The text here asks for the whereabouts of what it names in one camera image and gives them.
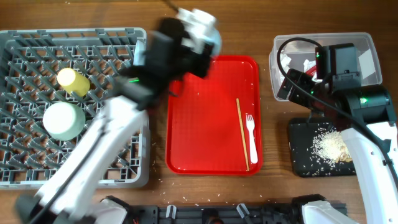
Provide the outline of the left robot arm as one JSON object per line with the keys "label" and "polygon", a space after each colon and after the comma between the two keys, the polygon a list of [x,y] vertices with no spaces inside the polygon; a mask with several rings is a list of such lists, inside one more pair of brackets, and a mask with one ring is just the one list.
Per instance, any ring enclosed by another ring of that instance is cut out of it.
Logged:
{"label": "left robot arm", "polygon": [[120,71],[101,111],[66,162],[35,195],[21,195],[15,208],[22,223],[127,223],[130,206],[109,197],[91,199],[107,168],[174,80],[207,75],[219,54],[216,18],[193,9],[163,17],[141,63]]}

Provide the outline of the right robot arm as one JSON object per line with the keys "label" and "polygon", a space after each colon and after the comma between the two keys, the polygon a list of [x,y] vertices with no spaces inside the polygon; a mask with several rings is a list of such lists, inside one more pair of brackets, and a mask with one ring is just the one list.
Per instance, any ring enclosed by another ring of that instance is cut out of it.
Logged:
{"label": "right robot arm", "polygon": [[297,38],[283,42],[276,56],[284,76],[278,96],[331,118],[353,159],[368,223],[397,223],[397,116],[382,85],[362,84],[362,69],[352,43],[321,45],[314,40],[317,77],[285,70],[281,53]]}

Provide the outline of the rice and nut scraps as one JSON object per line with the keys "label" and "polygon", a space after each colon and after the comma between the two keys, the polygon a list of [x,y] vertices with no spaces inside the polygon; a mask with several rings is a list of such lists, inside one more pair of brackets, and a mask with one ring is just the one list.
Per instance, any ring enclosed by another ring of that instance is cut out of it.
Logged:
{"label": "rice and nut scraps", "polygon": [[329,166],[353,160],[338,131],[317,134],[312,140],[311,149],[314,155],[323,159]]}

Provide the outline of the red snack wrapper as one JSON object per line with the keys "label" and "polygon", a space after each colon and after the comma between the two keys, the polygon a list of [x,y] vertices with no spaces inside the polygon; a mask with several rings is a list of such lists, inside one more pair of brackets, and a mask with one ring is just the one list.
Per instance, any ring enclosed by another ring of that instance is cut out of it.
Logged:
{"label": "red snack wrapper", "polygon": [[312,68],[312,69],[307,70],[305,73],[307,75],[310,75],[311,77],[313,77],[314,75],[317,74],[317,69],[316,68]]}

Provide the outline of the wooden chopstick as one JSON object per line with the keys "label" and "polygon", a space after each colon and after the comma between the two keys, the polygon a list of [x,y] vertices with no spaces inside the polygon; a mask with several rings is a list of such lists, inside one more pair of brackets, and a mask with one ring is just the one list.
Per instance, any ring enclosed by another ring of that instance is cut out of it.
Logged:
{"label": "wooden chopstick", "polygon": [[244,135],[243,119],[242,119],[242,114],[241,114],[239,98],[236,98],[236,106],[237,106],[237,111],[238,111],[239,127],[240,127],[241,139],[242,139],[242,144],[243,144],[243,152],[244,152],[244,158],[245,158],[245,163],[246,163],[246,171],[249,171],[249,161],[248,161],[248,154],[247,154],[247,149],[246,149],[246,139],[245,139],[245,135]]}

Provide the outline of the yellow plastic cup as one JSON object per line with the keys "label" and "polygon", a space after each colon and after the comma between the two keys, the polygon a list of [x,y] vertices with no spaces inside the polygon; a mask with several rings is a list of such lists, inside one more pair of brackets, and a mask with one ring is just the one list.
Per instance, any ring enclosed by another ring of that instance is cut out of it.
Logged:
{"label": "yellow plastic cup", "polygon": [[90,81],[71,68],[63,68],[57,75],[57,81],[68,93],[73,91],[80,97],[85,96],[90,89]]}

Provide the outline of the light green food bowl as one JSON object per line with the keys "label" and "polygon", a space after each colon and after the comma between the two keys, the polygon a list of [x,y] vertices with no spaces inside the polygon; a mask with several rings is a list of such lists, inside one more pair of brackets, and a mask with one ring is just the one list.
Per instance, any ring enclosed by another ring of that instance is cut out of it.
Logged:
{"label": "light green food bowl", "polygon": [[74,104],[59,102],[49,106],[43,116],[43,124],[49,135],[61,141],[77,137],[85,126],[83,110]]}

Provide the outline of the white round plate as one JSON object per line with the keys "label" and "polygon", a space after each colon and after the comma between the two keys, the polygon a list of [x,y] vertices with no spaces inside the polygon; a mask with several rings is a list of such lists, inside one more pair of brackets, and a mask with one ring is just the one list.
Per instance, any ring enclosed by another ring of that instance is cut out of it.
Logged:
{"label": "white round plate", "polygon": [[146,45],[142,41],[138,40],[134,49],[133,65],[140,66],[144,65],[144,52],[146,51]]}

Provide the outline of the white plastic fork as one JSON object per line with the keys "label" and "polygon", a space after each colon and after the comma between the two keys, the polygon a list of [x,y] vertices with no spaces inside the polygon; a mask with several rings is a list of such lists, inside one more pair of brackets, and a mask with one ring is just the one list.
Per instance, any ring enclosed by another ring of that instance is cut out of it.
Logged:
{"label": "white plastic fork", "polygon": [[255,122],[254,118],[251,114],[246,115],[246,127],[248,129],[249,133],[249,152],[250,152],[250,160],[251,163],[257,164],[258,163],[258,156],[257,156],[257,149],[256,149],[256,143],[254,140],[254,128],[255,128]]}

